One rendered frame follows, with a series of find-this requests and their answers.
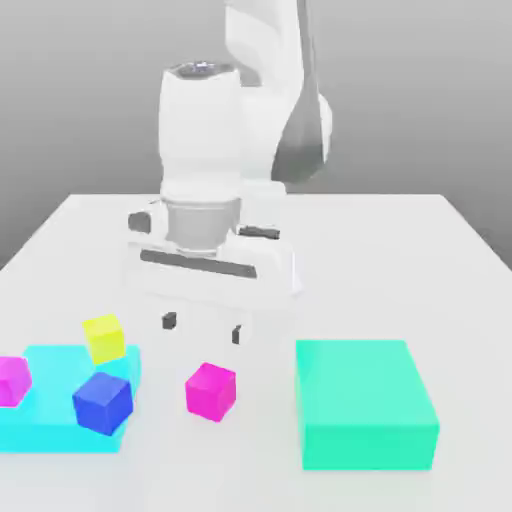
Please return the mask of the small blue cube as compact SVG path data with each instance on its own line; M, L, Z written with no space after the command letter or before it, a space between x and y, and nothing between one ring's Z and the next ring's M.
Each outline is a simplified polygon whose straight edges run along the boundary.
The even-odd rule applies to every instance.
M93 374L72 395L77 423L112 436L134 410L131 383L104 372Z

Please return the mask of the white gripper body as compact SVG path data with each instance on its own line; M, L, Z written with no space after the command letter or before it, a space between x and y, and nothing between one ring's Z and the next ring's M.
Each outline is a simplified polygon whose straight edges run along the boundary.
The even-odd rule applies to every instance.
M123 278L138 291L238 309L286 309L301 290L288 241L244 236L230 236L214 257L134 237L125 244Z

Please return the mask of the large cyan box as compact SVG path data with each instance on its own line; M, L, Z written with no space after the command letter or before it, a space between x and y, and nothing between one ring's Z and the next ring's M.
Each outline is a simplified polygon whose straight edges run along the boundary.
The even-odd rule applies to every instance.
M14 408L0 407L0 453L107 454L120 450L122 423L107 436L80 426L72 395L96 372L130 382L136 392L141 378L137 345L126 356L96 366L83 345L30 345L23 352L32 374L32 388Z

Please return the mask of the large teal box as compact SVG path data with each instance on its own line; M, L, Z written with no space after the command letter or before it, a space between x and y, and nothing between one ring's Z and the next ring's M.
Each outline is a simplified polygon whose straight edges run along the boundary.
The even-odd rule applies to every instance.
M428 471L440 422L402 340L299 340L302 467Z

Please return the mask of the small yellow cube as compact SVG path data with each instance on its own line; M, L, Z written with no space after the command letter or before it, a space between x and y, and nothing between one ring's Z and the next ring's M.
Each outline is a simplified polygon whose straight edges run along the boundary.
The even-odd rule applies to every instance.
M95 365L118 360L126 355L124 333L116 315L107 314L85 320L82 327Z

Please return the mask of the small magenta cube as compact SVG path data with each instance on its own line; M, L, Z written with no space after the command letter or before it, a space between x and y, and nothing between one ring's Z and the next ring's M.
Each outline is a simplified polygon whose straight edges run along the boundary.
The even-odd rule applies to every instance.
M221 422L236 401L236 373L204 362L186 381L185 395L190 413Z
M0 407L17 407L32 387L26 358L0 356Z

